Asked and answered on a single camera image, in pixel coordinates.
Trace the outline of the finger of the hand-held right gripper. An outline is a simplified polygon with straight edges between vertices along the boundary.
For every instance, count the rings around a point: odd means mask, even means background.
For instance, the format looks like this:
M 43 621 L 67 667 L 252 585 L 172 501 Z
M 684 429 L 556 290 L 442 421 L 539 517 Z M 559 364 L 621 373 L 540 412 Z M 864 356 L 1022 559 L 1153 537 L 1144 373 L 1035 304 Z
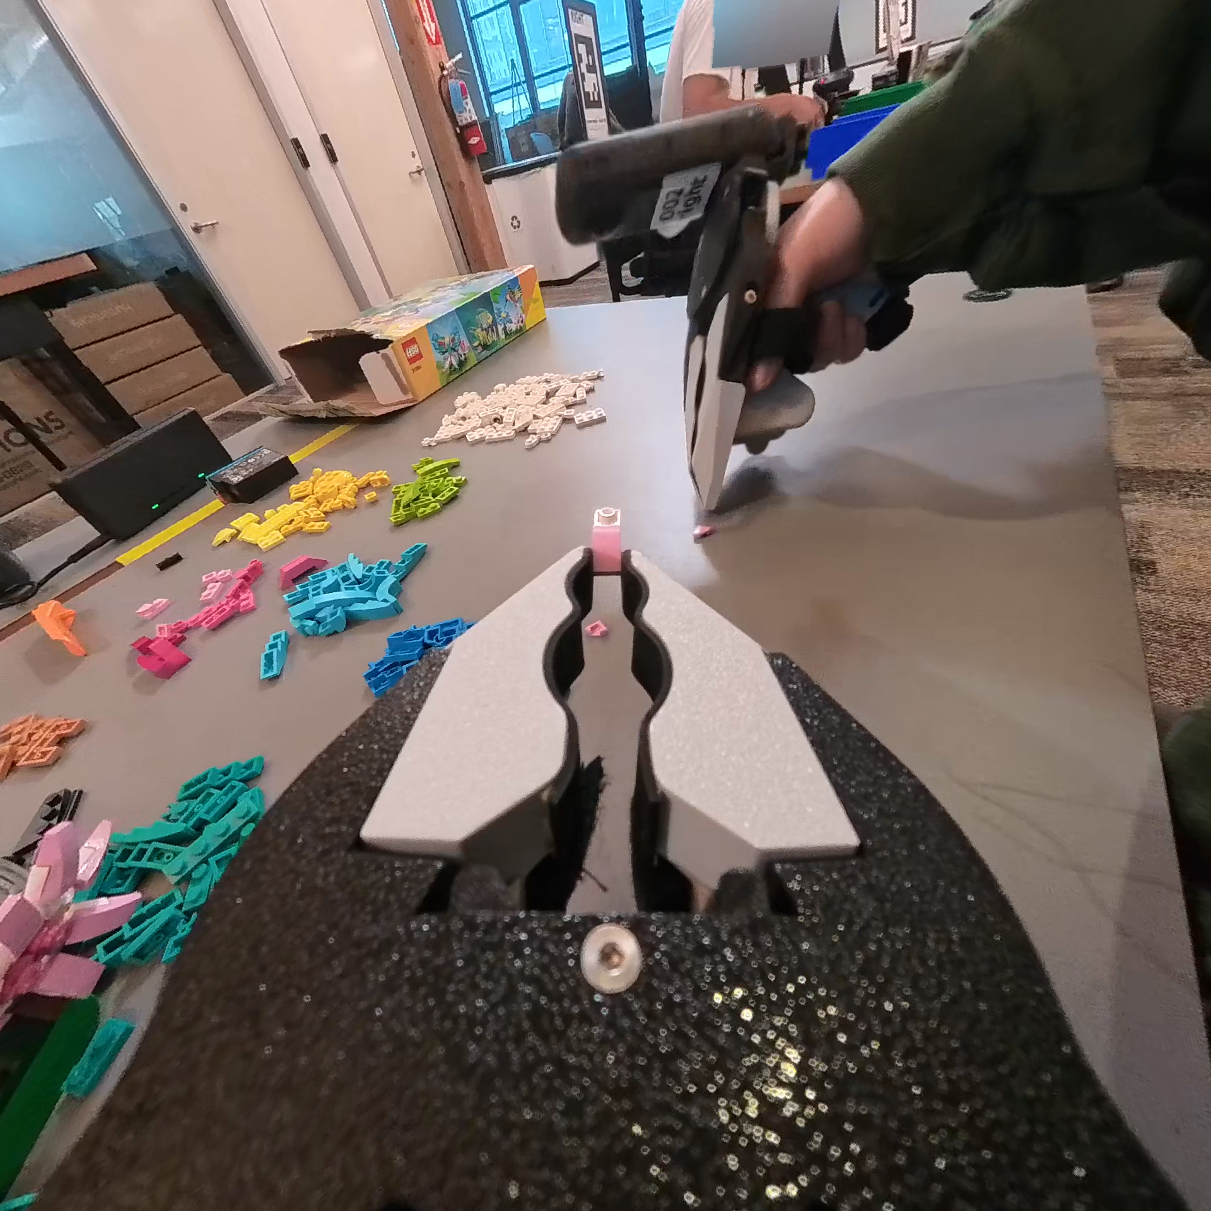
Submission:
M 700 341 L 696 377 L 696 496 L 702 510 L 713 510 L 735 442 L 746 388 L 720 377 L 722 326 L 710 324 Z
M 697 428 L 699 395 L 702 386 L 702 369 L 706 350 L 706 339 L 702 333 L 687 330 L 686 333 L 686 359 L 683 375 L 683 416 L 686 426 L 686 467 L 693 487 L 694 499 L 699 509 L 704 507 L 704 497 L 699 487 L 696 471 L 693 470 L 693 447 Z

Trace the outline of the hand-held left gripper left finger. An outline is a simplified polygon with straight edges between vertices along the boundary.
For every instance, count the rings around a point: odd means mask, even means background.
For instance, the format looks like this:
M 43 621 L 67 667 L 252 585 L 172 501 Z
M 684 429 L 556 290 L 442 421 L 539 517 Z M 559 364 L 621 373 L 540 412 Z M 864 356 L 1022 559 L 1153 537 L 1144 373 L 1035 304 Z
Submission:
M 569 709 L 593 561 L 576 548 L 446 649 L 358 839 L 494 871 L 524 907 L 562 911 L 586 847 Z

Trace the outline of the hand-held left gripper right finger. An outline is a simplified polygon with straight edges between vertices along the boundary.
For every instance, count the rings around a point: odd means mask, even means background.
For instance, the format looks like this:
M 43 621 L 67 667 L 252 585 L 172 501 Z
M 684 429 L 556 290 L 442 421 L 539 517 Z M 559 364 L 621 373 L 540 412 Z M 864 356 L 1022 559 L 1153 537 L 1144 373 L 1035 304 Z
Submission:
M 761 646 L 645 555 L 622 555 L 630 670 L 650 698 L 630 806 L 641 912 L 733 871 L 853 858 L 860 840 Z

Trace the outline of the person's right forearm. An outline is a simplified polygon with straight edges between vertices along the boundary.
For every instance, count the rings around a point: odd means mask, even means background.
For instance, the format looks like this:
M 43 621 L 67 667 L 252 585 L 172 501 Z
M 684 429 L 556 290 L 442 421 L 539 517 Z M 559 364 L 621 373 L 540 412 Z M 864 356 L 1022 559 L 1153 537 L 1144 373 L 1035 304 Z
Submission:
M 1006 3 L 831 166 L 889 281 L 1208 274 L 1209 4 Z

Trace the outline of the pile of blue lego bricks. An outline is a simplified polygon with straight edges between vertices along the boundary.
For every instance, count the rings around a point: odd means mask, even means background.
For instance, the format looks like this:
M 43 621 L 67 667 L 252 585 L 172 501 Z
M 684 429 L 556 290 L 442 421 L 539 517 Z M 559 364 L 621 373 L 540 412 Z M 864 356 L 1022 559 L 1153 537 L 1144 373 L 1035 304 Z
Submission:
M 383 654 L 373 660 L 363 679 L 374 699 L 382 698 L 390 687 L 413 669 L 426 654 L 446 649 L 455 638 L 474 627 L 472 620 L 459 615 L 426 625 L 409 625 L 393 631 L 386 638 Z

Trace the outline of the pile of white lego bricks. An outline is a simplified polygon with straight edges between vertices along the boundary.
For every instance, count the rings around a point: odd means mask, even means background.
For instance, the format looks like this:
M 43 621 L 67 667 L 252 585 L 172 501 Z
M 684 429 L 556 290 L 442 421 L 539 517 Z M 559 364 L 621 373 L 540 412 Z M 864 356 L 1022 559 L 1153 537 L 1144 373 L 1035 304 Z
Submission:
M 595 401 L 595 390 L 605 375 L 602 369 L 537 373 L 513 383 L 497 383 L 487 392 L 464 390 L 419 445 L 432 450 L 454 442 L 491 445 L 520 441 L 531 450 L 553 441 L 563 429 L 595 428 L 606 418 Z

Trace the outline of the colourful cardboard lego box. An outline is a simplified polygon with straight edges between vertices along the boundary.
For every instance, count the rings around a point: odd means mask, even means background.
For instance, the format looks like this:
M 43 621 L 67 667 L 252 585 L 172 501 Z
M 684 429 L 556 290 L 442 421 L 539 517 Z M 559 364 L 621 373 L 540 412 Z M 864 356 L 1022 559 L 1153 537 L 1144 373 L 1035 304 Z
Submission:
M 426 282 L 279 350 L 295 393 L 263 388 L 258 414 L 379 419 L 413 406 L 546 317 L 533 265 Z

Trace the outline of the pile of lime lego bricks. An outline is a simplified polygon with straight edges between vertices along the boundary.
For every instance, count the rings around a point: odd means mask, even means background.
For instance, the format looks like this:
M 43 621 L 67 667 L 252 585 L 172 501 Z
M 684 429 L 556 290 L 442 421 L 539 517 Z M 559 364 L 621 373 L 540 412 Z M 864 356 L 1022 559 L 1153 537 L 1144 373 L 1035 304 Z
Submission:
M 465 477 L 459 458 L 422 458 L 413 464 L 413 477 L 389 488 L 389 523 L 393 526 L 423 520 L 458 497 Z

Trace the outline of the pile of pink lego bricks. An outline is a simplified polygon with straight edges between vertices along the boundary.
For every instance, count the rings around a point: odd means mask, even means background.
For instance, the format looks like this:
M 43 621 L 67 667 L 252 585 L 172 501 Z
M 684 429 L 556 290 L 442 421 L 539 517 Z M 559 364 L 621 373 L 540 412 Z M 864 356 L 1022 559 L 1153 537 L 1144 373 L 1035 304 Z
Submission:
M 154 634 L 131 643 L 138 667 L 160 680 L 180 673 L 191 661 L 185 643 L 194 631 L 216 631 L 256 610 L 255 589 L 262 575 L 263 562 L 253 558 L 229 576 L 210 576 L 206 581 L 201 607 L 194 614 L 174 624 L 161 624 Z

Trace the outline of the pile of yellow lego bricks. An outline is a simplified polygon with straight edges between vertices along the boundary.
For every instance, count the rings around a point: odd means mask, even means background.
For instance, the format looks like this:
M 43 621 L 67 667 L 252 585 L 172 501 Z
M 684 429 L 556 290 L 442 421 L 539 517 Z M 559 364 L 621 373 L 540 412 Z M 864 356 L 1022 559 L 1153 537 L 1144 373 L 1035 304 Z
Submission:
M 317 467 L 307 478 L 291 484 L 285 503 L 266 507 L 263 513 L 249 512 L 233 519 L 214 535 L 210 545 L 216 549 L 242 542 L 269 552 L 295 535 L 324 535 L 331 513 L 370 504 L 379 490 L 389 486 L 386 471 L 354 476 L 344 470 L 324 471 Z

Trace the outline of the pile of teal lego bricks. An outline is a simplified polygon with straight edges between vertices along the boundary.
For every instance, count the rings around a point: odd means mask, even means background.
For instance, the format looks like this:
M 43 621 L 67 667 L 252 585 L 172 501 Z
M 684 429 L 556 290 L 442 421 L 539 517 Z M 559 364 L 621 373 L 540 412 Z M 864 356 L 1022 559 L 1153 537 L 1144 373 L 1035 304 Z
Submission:
M 258 780 L 265 760 L 209 767 L 181 783 L 152 823 L 113 834 L 99 873 L 77 901 L 132 894 L 125 924 L 93 943 L 90 958 L 105 967 L 172 963 L 201 908 L 237 850 L 265 814 Z

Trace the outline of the small pile black lego pieces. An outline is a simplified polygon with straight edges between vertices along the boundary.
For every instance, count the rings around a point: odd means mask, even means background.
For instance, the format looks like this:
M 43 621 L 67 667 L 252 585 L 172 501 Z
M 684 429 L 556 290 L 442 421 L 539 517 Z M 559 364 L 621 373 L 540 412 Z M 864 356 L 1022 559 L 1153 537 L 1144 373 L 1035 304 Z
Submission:
M 17 843 L 2 853 L 2 858 L 18 866 L 28 866 L 41 837 L 59 823 L 70 823 L 85 796 L 82 788 L 63 788 L 47 796 L 31 822 L 25 826 Z

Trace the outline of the orange lego piece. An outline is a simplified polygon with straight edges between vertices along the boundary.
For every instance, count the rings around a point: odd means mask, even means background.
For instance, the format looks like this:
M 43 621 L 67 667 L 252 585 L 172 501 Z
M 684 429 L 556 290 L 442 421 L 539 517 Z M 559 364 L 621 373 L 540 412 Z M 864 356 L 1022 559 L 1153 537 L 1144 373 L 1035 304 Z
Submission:
M 38 628 L 50 640 L 61 644 L 69 654 L 76 657 L 87 656 L 86 647 L 73 630 L 77 615 L 76 610 L 64 605 L 60 599 L 46 599 L 33 607 L 30 614 Z

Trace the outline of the pile of orange lego bricks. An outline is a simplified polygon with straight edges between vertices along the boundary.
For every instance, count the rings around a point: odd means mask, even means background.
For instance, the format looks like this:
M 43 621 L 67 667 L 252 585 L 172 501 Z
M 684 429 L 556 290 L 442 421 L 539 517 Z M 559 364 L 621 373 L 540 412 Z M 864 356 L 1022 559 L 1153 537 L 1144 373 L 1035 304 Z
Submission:
M 1 726 L 1 780 L 23 768 L 54 764 L 63 745 L 86 729 L 86 721 L 67 716 L 24 715 Z

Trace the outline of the pink lego flower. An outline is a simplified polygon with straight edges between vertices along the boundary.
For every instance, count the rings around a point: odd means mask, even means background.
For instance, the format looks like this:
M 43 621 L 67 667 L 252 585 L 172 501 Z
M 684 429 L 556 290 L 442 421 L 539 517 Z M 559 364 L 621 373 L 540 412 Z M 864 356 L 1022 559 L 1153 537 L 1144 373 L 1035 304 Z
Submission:
M 142 902 L 138 891 L 77 898 L 93 888 L 111 833 L 111 820 L 86 837 L 74 822 L 54 824 L 37 843 L 23 889 L 2 901 L 2 1025 L 28 996 L 79 1000 L 96 989 L 102 963 L 66 948 L 125 925 Z

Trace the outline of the single teal lego brick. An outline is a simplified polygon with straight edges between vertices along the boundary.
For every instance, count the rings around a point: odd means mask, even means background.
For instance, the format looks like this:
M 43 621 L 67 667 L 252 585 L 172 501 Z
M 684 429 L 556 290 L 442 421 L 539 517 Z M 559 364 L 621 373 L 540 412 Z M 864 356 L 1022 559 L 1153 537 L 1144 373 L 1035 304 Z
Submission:
M 126 1042 L 134 1036 L 136 1023 L 122 1018 L 99 1022 L 80 1058 L 61 1082 L 61 1097 L 82 1100 L 89 1097 L 105 1078 Z

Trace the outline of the person's right hand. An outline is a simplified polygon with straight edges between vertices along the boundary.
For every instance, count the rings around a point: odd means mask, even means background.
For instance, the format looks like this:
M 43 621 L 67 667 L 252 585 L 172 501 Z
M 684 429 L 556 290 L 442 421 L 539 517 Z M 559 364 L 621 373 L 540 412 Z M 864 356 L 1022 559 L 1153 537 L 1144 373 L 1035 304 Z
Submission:
M 847 183 L 831 176 L 781 228 L 764 308 L 797 308 L 866 266 L 863 212 Z M 821 304 L 814 340 L 813 370 L 847 364 L 867 347 L 863 321 L 836 300 Z

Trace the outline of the black office chair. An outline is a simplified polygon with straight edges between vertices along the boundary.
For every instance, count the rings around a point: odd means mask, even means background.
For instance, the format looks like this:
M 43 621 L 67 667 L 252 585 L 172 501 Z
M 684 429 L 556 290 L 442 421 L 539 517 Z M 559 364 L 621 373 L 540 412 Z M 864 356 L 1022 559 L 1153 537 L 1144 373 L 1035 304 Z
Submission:
M 598 252 L 606 269 L 611 301 L 684 297 L 699 238 L 699 229 L 690 226 L 676 236 L 642 232 L 601 241 Z

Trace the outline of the black and white marker banner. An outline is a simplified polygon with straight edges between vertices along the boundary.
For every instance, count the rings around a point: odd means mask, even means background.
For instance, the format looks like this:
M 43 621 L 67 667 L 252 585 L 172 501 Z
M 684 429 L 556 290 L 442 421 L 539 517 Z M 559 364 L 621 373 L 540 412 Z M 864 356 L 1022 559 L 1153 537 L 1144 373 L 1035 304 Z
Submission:
M 609 135 L 609 104 L 595 7 L 591 3 L 565 1 L 570 78 L 576 89 L 585 141 Z

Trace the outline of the white recycling bin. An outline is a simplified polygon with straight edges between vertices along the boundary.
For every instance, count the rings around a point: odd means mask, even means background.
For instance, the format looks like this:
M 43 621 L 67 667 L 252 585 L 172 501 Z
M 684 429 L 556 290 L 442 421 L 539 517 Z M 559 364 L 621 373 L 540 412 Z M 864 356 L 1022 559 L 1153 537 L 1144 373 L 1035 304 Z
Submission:
M 481 173 L 508 265 L 530 265 L 540 284 L 573 282 L 599 262 L 595 245 L 575 246 L 557 228 L 557 157 L 553 151 Z

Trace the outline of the wooden pillar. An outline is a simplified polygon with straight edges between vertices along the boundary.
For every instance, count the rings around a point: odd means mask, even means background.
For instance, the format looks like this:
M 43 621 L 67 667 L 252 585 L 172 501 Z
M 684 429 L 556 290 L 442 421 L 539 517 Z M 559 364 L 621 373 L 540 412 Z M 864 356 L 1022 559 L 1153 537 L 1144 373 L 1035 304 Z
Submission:
M 449 108 L 454 69 L 432 3 L 386 1 L 384 8 L 467 268 L 504 268 L 488 191 Z

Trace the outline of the pile of light blue bricks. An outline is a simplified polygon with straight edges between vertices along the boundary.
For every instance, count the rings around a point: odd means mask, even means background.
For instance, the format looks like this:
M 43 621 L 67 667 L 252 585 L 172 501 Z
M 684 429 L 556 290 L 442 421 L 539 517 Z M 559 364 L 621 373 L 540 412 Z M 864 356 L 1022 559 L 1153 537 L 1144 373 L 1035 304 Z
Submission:
M 350 625 L 400 615 L 403 582 L 428 549 L 418 542 L 396 559 L 369 565 L 350 553 L 337 565 L 309 572 L 282 594 L 289 625 L 301 636 L 325 638 Z

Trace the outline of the blue plastic bin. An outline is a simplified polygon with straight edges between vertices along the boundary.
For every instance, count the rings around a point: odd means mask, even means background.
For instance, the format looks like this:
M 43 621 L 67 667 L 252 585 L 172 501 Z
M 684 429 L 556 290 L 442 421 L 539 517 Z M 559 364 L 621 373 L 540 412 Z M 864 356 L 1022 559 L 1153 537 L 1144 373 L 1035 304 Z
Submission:
M 839 115 L 830 124 L 813 130 L 808 135 L 805 153 L 805 168 L 811 180 L 823 180 L 828 167 L 837 158 L 860 142 L 898 106 L 899 102 L 893 102 L 882 108 Z

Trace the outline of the green plastic bin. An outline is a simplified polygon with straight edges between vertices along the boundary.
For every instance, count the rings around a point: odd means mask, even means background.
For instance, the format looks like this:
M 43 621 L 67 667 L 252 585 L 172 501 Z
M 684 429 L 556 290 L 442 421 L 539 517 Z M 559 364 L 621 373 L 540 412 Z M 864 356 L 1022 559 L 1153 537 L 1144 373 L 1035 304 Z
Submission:
M 852 117 L 867 111 L 880 111 L 896 108 L 898 105 L 915 98 L 928 86 L 928 80 L 909 80 L 899 85 L 889 85 L 873 89 L 872 92 L 849 96 L 843 101 L 839 115 Z

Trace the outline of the white door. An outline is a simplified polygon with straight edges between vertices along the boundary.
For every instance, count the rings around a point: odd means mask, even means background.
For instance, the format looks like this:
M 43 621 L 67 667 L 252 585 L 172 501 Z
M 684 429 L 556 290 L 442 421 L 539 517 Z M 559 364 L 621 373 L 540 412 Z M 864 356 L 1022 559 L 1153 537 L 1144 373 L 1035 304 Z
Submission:
M 275 353 L 356 311 L 209 1 L 41 3 L 222 300 Z
M 266 1 L 387 298 L 465 269 L 384 3 Z

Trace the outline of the yellow tape strip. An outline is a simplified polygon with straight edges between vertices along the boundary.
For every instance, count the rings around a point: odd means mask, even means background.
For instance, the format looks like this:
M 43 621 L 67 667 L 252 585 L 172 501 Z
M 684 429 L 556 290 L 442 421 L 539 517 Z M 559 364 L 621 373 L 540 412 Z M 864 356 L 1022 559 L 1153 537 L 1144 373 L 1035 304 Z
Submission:
M 357 425 L 354 424 L 344 424 L 337 425 L 334 428 L 328 428 L 327 431 L 321 432 L 318 437 L 311 439 L 304 447 L 295 448 L 289 458 L 298 464 L 304 460 L 312 457 L 318 450 L 322 450 L 325 445 L 335 442 L 338 438 L 344 437 L 345 434 L 354 431 Z M 129 566 L 131 563 L 142 559 L 144 556 L 149 555 L 151 552 L 157 550 L 160 546 L 174 540 L 177 536 L 183 535 L 184 532 L 190 530 L 196 525 L 209 520 L 219 512 L 227 509 L 220 500 L 214 500 L 198 509 L 188 512 L 185 516 L 165 525 L 157 530 L 154 530 L 149 536 L 144 537 L 142 540 L 131 545 L 128 549 L 123 549 L 121 553 L 113 555 L 111 559 L 121 566 Z

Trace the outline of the small black battery pack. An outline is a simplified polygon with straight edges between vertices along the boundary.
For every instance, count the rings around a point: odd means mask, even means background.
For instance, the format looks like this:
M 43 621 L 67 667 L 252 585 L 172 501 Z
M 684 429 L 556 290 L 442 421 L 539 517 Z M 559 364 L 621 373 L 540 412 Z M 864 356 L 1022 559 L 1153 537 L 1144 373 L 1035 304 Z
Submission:
M 204 483 L 226 504 L 250 504 L 298 476 L 295 463 L 268 447 L 247 454 L 204 474 Z

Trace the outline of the black power station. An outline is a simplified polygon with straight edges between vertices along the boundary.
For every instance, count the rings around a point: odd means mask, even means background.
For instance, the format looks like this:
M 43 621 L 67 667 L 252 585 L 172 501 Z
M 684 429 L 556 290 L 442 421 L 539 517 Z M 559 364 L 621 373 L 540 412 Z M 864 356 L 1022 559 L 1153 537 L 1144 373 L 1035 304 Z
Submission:
M 53 478 L 50 490 L 98 535 L 123 540 L 203 490 L 206 477 L 230 461 L 204 418 L 187 408 Z

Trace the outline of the brown cardboard box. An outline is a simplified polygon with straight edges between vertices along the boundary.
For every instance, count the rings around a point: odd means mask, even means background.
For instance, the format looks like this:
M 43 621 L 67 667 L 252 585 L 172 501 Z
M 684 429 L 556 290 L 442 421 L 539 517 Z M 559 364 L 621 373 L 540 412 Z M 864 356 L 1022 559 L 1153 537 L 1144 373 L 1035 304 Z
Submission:
M 168 419 L 170 416 L 193 409 L 200 416 L 209 416 L 223 406 L 240 401 L 246 392 L 229 373 L 220 373 L 204 383 L 188 388 L 172 398 L 134 415 L 134 419 L 145 429 Z
M 73 353 L 96 379 L 112 383 L 200 346 L 187 320 L 174 313 L 158 321 L 83 344 Z
M 177 353 L 152 366 L 106 383 L 112 398 L 128 412 L 141 414 L 222 375 L 203 346 Z
M 154 282 L 92 292 L 47 311 L 56 333 L 72 349 L 122 336 L 170 318 L 174 308 Z

